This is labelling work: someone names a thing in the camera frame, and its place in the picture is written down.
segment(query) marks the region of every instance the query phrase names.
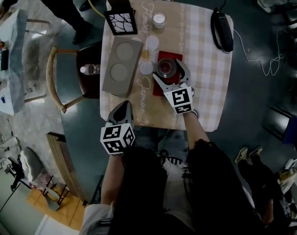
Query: black shoe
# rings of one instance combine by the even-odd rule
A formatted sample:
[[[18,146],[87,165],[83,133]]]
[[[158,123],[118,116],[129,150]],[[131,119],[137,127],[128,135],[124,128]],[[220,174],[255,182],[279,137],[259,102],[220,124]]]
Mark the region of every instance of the black shoe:
[[[96,3],[98,3],[99,1],[100,1],[100,0],[91,0],[91,2],[92,2],[93,5],[96,4]],[[81,5],[81,7],[79,8],[79,11],[83,12],[83,11],[86,11],[86,10],[88,10],[88,9],[91,9],[91,5],[90,5],[89,1],[86,0],[86,1]]]
[[[85,25],[81,29],[78,29],[75,32],[75,36],[72,41],[72,44],[77,45],[80,42],[83,42],[87,38],[87,36],[90,34],[92,28],[93,28],[92,24],[85,22]]]

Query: sneaker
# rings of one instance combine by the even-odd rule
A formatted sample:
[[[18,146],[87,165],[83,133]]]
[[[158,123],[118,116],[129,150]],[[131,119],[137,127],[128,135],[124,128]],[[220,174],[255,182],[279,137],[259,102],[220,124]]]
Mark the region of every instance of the sneaker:
[[[237,154],[235,158],[235,163],[238,164],[241,160],[246,160],[247,152],[248,152],[248,148],[244,146]]]
[[[270,7],[266,6],[262,0],[257,0],[257,4],[264,10],[266,11],[267,13],[271,13],[271,9]]]
[[[252,151],[249,155],[249,157],[251,158],[252,156],[258,155],[260,156],[260,152],[262,152],[263,148],[262,146],[258,146],[254,151]]]
[[[83,26],[81,29],[79,29],[75,32],[75,36],[72,41],[72,44],[77,45],[77,44],[83,42],[87,38],[87,36],[90,34],[92,28],[93,28],[92,24],[85,22],[85,26]]]
[[[91,0],[91,3],[94,5],[96,3],[98,3],[100,0]],[[88,9],[91,9],[91,5],[89,3],[89,1],[85,1],[79,8],[79,11],[83,12],[83,11],[86,11]]]

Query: cup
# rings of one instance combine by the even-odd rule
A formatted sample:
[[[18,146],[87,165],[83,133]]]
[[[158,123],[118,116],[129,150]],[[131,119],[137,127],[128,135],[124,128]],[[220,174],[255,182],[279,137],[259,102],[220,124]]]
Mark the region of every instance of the cup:
[[[153,15],[153,23],[157,29],[163,28],[166,25],[166,15],[161,12],[155,13]]]
[[[177,72],[177,65],[174,60],[170,58],[163,58],[157,64],[157,75],[164,78],[171,78]]]

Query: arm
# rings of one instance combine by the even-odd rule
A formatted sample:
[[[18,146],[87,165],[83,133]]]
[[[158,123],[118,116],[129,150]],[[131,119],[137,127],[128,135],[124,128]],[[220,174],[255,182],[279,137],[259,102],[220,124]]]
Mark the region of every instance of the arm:
[[[196,115],[192,112],[184,113],[184,122],[187,132],[188,145],[190,149],[193,149],[195,142],[199,139],[203,139],[206,142],[209,142],[206,132],[199,123]]]
[[[265,225],[269,225],[274,220],[274,201],[273,199],[268,201],[265,215],[262,219],[262,222]]]
[[[124,167],[122,157],[110,155],[101,188],[101,204],[111,205],[112,202],[115,204],[120,192],[123,175]]]

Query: black picture frame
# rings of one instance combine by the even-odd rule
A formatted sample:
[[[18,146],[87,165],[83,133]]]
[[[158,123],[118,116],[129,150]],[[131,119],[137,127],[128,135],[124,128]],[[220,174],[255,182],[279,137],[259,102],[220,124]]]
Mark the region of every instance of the black picture frame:
[[[107,0],[112,10],[130,9],[130,0]]]
[[[134,10],[133,8],[129,8],[129,9],[121,9],[121,10],[108,10],[104,12],[104,16],[107,20],[107,23],[109,24],[109,27],[113,33],[113,35],[115,36],[120,36],[120,35],[137,35],[137,24],[135,22],[135,17],[134,17]],[[128,20],[130,21],[127,22],[127,25],[124,25],[125,23],[117,21],[119,24],[123,24],[123,28],[121,27],[121,25],[114,25],[112,20],[112,16],[117,17],[118,19],[119,17],[123,18],[123,20]]]

